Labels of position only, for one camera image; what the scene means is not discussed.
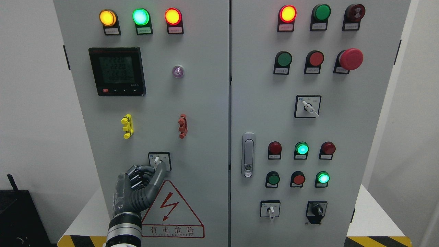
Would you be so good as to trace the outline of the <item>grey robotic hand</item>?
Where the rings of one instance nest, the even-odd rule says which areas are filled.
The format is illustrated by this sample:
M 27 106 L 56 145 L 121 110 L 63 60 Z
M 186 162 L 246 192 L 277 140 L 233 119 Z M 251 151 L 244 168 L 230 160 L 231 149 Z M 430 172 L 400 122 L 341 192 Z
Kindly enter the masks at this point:
M 113 216 L 123 212 L 139 214 L 148 209 L 158 195 L 166 176 L 166 163 L 157 167 L 134 165 L 119 174 L 114 192 Z

